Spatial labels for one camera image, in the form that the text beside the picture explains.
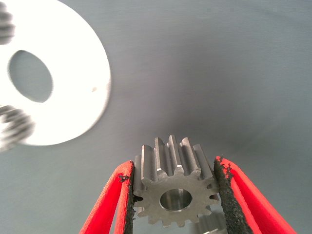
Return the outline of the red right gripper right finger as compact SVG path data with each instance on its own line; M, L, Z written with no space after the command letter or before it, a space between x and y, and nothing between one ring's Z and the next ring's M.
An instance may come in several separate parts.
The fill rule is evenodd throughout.
M236 164L217 156L214 175L229 234L296 233Z

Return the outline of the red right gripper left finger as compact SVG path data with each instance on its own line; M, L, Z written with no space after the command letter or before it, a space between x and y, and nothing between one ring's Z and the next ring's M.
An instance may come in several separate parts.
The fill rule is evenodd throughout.
M129 160L117 166L82 226L81 234L108 234L115 214L117 219L114 233L133 232L133 180L133 161Z

